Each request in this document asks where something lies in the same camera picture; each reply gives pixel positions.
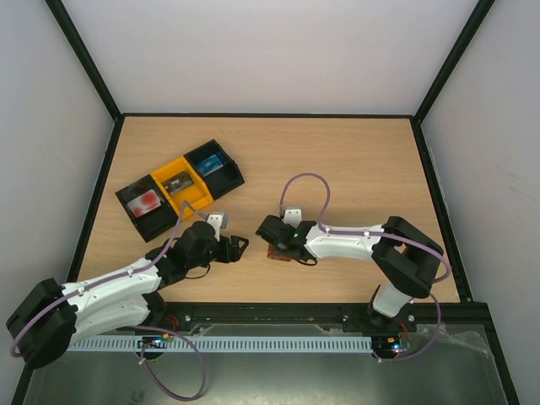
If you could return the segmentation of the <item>brown leather card holder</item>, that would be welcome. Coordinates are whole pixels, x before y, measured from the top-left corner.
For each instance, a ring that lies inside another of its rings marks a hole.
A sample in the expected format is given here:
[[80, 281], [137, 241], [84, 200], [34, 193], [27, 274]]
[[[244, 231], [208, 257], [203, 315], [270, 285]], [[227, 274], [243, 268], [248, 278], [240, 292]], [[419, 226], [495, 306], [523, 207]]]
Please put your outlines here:
[[269, 245], [267, 249], [267, 258], [274, 261], [291, 262], [292, 258], [286, 256], [281, 251], [277, 250], [273, 246]]

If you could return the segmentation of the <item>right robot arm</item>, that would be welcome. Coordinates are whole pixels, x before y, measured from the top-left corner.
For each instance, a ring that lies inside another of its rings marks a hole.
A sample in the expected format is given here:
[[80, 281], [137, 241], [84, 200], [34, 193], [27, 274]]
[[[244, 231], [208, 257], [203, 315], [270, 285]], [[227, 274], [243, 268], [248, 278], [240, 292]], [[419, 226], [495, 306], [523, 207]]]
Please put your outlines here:
[[341, 257], [374, 263], [386, 276], [368, 309], [370, 325], [380, 331], [397, 321], [414, 299], [430, 296], [443, 249], [406, 219], [391, 216], [370, 227], [329, 227], [314, 221], [288, 224], [268, 215], [256, 231], [275, 252], [290, 261], [315, 266], [320, 259]]

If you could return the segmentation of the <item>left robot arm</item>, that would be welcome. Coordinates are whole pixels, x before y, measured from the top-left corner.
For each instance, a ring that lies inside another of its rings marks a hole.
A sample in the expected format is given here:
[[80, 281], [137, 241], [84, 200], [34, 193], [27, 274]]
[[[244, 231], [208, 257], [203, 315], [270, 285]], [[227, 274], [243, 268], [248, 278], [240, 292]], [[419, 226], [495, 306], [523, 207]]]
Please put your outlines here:
[[6, 322], [13, 339], [9, 352], [37, 370], [86, 338], [143, 325], [160, 305], [159, 290], [196, 268], [238, 262], [248, 245], [247, 238], [221, 235], [219, 227], [197, 221], [119, 270], [64, 284], [44, 279]]

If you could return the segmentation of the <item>dark card in bin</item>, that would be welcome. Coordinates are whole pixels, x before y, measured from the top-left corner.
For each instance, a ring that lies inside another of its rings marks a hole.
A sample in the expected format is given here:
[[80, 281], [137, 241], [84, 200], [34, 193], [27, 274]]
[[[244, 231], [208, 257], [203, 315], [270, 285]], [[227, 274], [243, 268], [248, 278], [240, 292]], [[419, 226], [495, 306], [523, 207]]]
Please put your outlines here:
[[162, 186], [171, 196], [193, 185], [193, 179], [187, 171], [182, 171], [162, 183]]

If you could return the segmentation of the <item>blue card in bin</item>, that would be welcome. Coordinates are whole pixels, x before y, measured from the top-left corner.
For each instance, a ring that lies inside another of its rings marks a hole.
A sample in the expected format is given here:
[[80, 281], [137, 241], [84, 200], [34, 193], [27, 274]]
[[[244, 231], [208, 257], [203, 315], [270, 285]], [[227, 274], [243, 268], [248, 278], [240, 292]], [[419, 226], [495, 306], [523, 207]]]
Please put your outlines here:
[[212, 154], [197, 164], [197, 169], [203, 177], [209, 176], [221, 169], [224, 163], [218, 154]]

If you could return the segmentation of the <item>red white card in bin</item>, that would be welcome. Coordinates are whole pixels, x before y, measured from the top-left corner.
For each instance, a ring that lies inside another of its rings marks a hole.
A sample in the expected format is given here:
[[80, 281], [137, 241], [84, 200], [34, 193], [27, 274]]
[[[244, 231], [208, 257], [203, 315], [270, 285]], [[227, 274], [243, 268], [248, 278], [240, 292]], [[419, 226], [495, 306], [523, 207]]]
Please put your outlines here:
[[134, 218], [138, 219], [161, 206], [159, 194], [151, 189], [127, 203], [127, 208]]

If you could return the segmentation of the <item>black bin right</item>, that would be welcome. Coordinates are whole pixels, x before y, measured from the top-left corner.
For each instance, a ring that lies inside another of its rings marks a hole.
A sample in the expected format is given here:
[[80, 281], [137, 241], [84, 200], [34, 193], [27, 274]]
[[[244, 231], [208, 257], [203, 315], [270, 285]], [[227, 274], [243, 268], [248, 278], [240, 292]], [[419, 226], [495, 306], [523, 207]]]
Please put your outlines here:
[[239, 166], [215, 139], [187, 152], [183, 157], [202, 178], [213, 200], [220, 199], [245, 183]]

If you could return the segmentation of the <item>black bin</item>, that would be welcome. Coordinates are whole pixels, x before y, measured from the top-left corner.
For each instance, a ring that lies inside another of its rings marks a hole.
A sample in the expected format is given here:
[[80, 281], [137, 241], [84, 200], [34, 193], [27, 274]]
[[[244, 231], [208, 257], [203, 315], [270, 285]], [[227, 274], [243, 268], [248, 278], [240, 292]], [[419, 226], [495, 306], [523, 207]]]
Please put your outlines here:
[[151, 175], [117, 191], [116, 197], [145, 242], [150, 242], [176, 224], [176, 211]]
[[220, 199], [245, 183], [239, 166], [215, 139], [187, 152], [183, 157], [202, 178], [213, 200]]

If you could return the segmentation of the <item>black bin left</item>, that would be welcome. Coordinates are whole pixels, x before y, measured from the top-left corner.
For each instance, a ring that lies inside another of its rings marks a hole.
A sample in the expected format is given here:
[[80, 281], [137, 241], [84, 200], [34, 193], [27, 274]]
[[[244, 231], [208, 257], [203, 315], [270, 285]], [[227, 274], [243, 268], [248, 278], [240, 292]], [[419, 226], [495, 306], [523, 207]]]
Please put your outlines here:
[[150, 242], [176, 224], [176, 211], [151, 175], [117, 191], [116, 197], [145, 242]]

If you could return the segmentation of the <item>yellow bin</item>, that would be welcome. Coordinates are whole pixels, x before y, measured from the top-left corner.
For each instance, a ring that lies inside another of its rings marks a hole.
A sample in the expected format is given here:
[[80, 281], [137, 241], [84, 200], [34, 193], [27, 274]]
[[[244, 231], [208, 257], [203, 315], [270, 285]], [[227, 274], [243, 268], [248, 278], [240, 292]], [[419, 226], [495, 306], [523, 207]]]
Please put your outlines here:
[[176, 214], [180, 213], [184, 201], [189, 202], [196, 210], [201, 210], [213, 202], [206, 183], [185, 157], [173, 160], [152, 171], [150, 175]]

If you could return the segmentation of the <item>black frame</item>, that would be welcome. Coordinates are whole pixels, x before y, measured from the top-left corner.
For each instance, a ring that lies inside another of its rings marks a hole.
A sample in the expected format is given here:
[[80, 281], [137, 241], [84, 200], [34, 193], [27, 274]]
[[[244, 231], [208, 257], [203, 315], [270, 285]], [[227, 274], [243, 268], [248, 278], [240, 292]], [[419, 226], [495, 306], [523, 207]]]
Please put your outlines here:
[[[46, 5], [51, 11], [52, 16], [57, 22], [58, 27], [64, 34], [67, 42], [73, 49], [79, 63], [86, 72], [90, 82], [93, 84], [98, 96], [108, 113], [110, 114], [114, 127], [111, 132], [110, 140], [105, 150], [105, 157], [100, 167], [100, 172], [97, 178], [96, 185], [89, 203], [88, 212], [86, 214], [84, 225], [81, 234], [78, 238], [78, 244], [73, 255], [73, 260], [67, 273], [67, 280], [73, 281], [78, 275], [82, 266], [84, 253], [89, 243], [90, 232], [94, 226], [95, 217], [98, 211], [98, 206], [105, 189], [105, 181], [110, 172], [112, 160], [116, 152], [122, 125], [125, 118], [129, 115], [122, 113], [116, 102], [114, 101], [111, 92], [106, 86], [105, 80], [102, 78], [99, 69], [90, 55], [88, 48], [84, 44], [84, 40], [79, 34], [77, 27], [66, 7], [61, 1], [47, 1]], [[472, 42], [474, 36], [478, 32], [485, 18], [493, 7], [493, 1], [479, 1], [472, 10], [467, 22], [464, 24], [459, 36], [448, 53], [444, 63], [437, 73], [433, 83], [422, 100], [420, 107], [413, 115], [400, 114], [308, 114], [308, 113], [143, 113], [143, 117], [227, 117], [227, 118], [373, 118], [373, 119], [408, 119], [410, 121], [418, 154], [423, 166], [424, 175], [429, 188], [431, 200], [435, 209], [436, 218], [440, 226], [443, 241], [445, 242], [446, 252], [449, 255], [452, 265], [452, 276], [456, 282], [456, 289], [459, 300], [464, 303], [472, 303], [474, 301], [473, 294], [467, 280], [467, 275], [462, 263], [461, 255], [458, 251], [456, 239], [451, 226], [449, 214], [445, 199], [442, 196], [440, 181], [436, 179], [435, 166], [428, 150], [427, 141], [425, 139], [422, 123], [427, 117], [434, 103], [437, 101], [440, 92], [445, 87], [448, 79], [451, 77], [457, 64], [460, 62], [463, 54]]]

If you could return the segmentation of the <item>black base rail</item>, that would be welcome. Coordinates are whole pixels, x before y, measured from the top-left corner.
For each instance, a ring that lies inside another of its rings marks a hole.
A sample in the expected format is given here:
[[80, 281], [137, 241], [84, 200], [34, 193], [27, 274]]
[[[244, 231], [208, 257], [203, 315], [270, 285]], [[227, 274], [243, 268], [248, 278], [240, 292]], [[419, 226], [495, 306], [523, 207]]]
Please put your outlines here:
[[218, 304], [169, 303], [165, 315], [188, 331], [202, 324], [300, 324], [321, 327], [340, 326], [344, 332], [375, 336], [414, 332], [418, 325], [437, 323], [434, 304], [408, 304], [390, 320], [375, 314], [366, 303], [326, 304]]

